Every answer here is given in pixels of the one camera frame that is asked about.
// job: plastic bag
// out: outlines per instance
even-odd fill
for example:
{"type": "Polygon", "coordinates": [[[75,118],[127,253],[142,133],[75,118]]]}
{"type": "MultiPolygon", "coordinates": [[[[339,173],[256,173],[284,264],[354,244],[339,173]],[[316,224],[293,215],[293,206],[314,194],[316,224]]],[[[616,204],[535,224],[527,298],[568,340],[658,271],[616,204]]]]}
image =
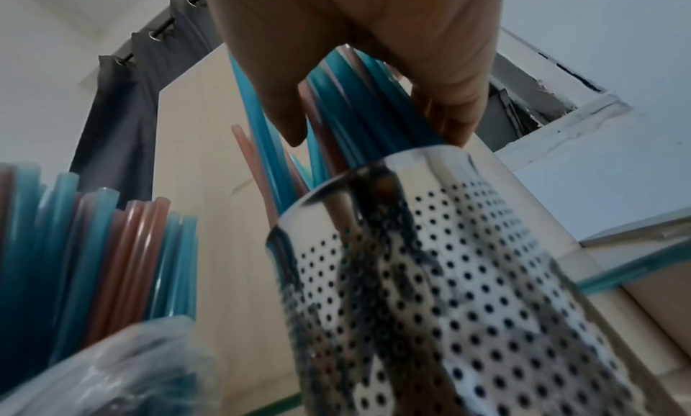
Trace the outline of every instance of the plastic bag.
{"type": "Polygon", "coordinates": [[[133,325],[64,360],[0,402],[0,415],[216,415],[216,358],[194,322],[133,325]]]}

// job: wall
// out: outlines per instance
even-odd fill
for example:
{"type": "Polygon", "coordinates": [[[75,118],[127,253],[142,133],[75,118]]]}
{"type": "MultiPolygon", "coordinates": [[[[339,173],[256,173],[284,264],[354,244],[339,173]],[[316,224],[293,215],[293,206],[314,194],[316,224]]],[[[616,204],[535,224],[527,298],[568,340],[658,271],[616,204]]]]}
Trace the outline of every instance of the wall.
{"type": "Polygon", "coordinates": [[[93,94],[78,85],[93,45],[32,0],[0,0],[0,161],[44,182],[69,168],[93,94]]]}
{"type": "Polygon", "coordinates": [[[504,28],[634,107],[516,172],[577,239],[689,205],[689,20],[687,0],[505,0],[504,28]]]}

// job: metal container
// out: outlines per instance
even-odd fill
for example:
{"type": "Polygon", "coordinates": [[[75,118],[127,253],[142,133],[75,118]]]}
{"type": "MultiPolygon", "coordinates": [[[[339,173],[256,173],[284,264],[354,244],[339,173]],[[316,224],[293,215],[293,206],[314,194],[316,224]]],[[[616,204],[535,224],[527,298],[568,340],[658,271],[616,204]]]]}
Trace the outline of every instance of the metal container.
{"type": "Polygon", "coordinates": [[[311,415],[683,415],[451,146],[333,179],[267,240],[311,415]]]}

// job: hand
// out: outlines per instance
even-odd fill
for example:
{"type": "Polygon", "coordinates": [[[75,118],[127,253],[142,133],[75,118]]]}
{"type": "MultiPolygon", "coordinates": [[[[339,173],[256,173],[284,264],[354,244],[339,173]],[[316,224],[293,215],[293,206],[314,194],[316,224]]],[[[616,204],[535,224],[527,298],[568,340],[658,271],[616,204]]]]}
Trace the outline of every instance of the hand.
{"type": "Polygon", "coordinates": [[[289,144],[307,136],[297,84],[350,44],[413,82],[413,101],[464,145],[482,118],[502,0],[209,0],[223,40],[289,144]]]}

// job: curtain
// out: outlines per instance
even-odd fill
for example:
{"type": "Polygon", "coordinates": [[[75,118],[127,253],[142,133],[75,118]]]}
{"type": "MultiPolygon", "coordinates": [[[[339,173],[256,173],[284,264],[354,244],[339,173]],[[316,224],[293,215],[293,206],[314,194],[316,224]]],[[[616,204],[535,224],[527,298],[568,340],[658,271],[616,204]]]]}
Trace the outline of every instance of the curtain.
{"type": "Polygon", "coordinates": [[[120,192],[118,207],[151,200],[158,93],[221,44],[205,1],[171,0],[172,28],[132,34],[133,59],[99,57],[98,90],[70,171],[80,191],[120,192]]]}

